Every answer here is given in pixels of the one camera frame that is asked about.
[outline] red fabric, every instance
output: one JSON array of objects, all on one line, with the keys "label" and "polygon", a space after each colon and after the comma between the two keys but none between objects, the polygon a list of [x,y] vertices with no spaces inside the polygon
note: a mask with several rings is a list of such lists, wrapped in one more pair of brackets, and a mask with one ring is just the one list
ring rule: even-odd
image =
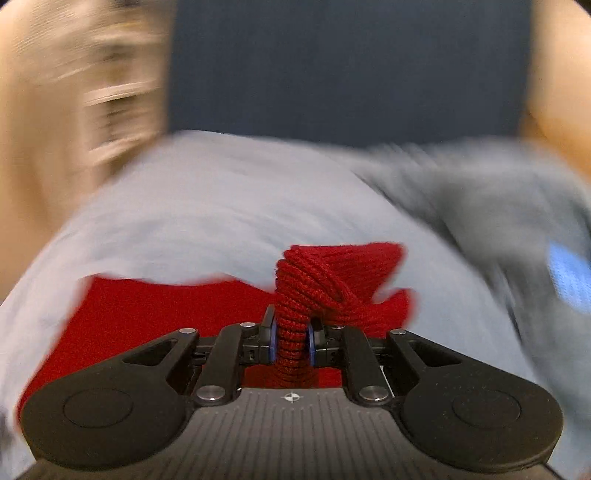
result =
[{"label": "red fabric", "polygon": [[268,386],[318,386],[318,370],[306,356],[311,317],[356,326],[373,337],[401,327],[410,315],[408,291],[398,290],[378,304],[372,298],[403,255],[400,245],[387,243],[286,250],[277,262],[278,355]]},{"label": "red fabric", "polygon": [[212,336],[226,325],[260,322],[275,303],[279,361],[246,369],[244,386],[340,385],[340,372],[306,365],[303,349],[310,315],[360,326],[369,336],[400,327],[410,314],[408,292],[382,304],[374,291],[402,258],[401,247],[292,247],[278,263],[277,294],[238,280],[195,286],[167,286],[138,280],[95,277],[78,310],[66,323],[54,350],[21,397],[18,414],[45,384],[123,353],[183,327]]}]

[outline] light blue cloth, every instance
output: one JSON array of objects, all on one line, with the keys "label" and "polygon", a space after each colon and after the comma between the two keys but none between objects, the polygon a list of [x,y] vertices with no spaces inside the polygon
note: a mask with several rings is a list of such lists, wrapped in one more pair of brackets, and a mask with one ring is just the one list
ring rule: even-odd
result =
[{"label": "light blue cloth", "polygon": [[[223,273],[268,287],[292,244],[401,242],[408,257],[386,290],[417,292],[411,330],[539,381],[484,279],[427,225],[360,181],[346,166],[360,155],[186,132],[102,189],[0,307],[0,479],[33,461],[16,431],[15,406],[83,294],[82,279],[98,273],[168,284]],[[591,451],[577,428],[567,424],[551,462],[571,479]]]}]

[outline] blue fabric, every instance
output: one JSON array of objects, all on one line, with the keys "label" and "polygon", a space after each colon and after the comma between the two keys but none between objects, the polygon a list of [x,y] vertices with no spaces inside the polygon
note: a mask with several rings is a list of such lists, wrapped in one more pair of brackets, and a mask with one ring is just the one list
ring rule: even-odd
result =
[{"label": "blue fabric", "polygon": [[366,147],[515,135],[531,0],[178,0],[170,131]]},{"label": "blue fabric", "polygon": [[548,268],[558,296],[575,310],[591,313],[591,265],[567,248],[551,244]]}]

